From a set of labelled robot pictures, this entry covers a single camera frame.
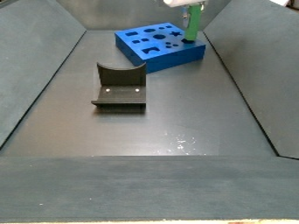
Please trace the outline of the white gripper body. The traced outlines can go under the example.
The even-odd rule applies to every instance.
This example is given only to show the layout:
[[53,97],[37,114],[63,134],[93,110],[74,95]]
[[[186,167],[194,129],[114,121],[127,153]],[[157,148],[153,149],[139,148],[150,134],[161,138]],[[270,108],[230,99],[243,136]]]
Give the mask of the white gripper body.
[[207,0],[163,0],[170,7],[179,7],[190,4],[206,2]]

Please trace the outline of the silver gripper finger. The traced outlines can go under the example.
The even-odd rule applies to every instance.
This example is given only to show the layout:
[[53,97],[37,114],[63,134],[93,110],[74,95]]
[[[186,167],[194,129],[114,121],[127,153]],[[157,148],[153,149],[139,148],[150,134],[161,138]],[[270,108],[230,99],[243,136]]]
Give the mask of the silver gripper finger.
[[205,11],[206,3],[201,3],[201,11]]
[[182,23],[183,23],[183,27],[187,28],[189,26],[189,7],[183,6],[182,7]]

